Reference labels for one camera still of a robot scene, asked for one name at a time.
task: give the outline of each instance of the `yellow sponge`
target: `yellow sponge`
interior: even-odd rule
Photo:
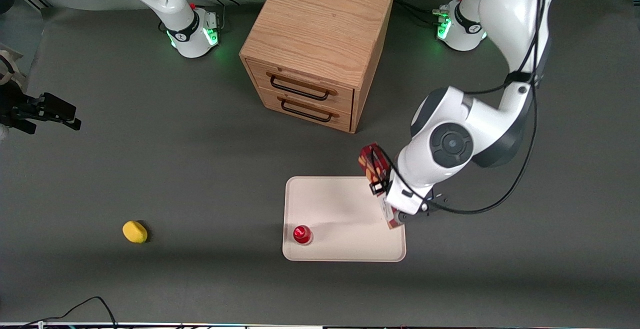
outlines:
[[[124,223],[122,234],[131,243],[142,244],[147,241],[147,229],[135,220]]]

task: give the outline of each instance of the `drawer handle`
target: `drawer handle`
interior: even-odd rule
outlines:
[[[303,97],[309,98],[309,99],[313,99],[314,101],[326,101],[327,98],[329,98],[329,92],[325,91],[324,95],[322,96],[318,96],[318,95],[313,95],[313,94],[309,94],[308,92],[304,92],[304,91],[300,91],[300,90],[295,90],[291,87],[288,86],[284,86],[284,85],[280,85],[278,83],[274,83],[274,80],[276,80],[276,76],[272,75],[271,76],[271,86],[280,90],[284,90],[285,92],[290,92],[293,94],[297,94],[297,95],[302,95]]]
[[[306,112],[302,112],[299,110],[295,110],[292,108],[287,108],[286,106],[284,106],[287,101],[286,99],[281,99],[282,102],[280,103],[280,106],[282,107],[282,110],[284,111],[288,111],[290,113],[293,113],[295,115],[302,115],[302,117],[306,117],[309,119],[313,119],[313,120],[317,120],[318,122],[322,122],[322,123],[328,123],[331,120],[332,114],[329,113],[329,117],[319,117],[319,116],[315,116],[315,115],[311,115],[311,114],[307,114]]]

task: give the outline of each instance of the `green led light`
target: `green led light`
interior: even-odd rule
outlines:
[[[169,33],[169,30],[166,31],[166,35],[167,35],[167,37],[169,37],[169,40],[171,40],[171,46],[176,48],[176,43],[174,42],[174,38],[171,37],[171,34]]]
[[[206,40],[208,40],[208,43],[211,44],[212,47],[214,45],[218,44],[218,31],[217,30],[202,28],[202,33],[204,33],[204,35],[206,37]]]
[[[438,29],[438,38],[444,40],[447,37],[447,33],[449,33],[449,28],[451,27],[451,19],[446,19],[444,23],[440,24],[440,28]]]

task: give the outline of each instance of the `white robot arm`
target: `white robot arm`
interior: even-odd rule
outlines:
[[[446,43],[454,49],[470,50],[486,31],[506,58],[510,74],[501,87],[504,92],[498,108],[451,86],[434,90],[420,104],[411,122],[411,142],[398,155],[397,172],[391,170],[386,193],[388,204],[409,215],[427,211],[426,200],[434,184],[470,161],[480,167],[497,167],[514,158],[534,95],[532,85],[537,81],[532,73],[540,74],[544,66],[551,0],[468,2],[466,6],[466,0],[456,3],[454,9],[456,16],[464,12],[466,20],[454,17],[445,22],[442,28],[448,26],[448,30],[445,35],[439,32],[439,39],[449,40]]]
[[[198,58],[218,44],[215,13],[193,8],[187,0],[139,0],[151,8],[167,28],[171,44],[186,58]]]

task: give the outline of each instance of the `box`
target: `box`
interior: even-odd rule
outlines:
[[[266,0],[240,59],[270,110],[355,133],[393,0]]]

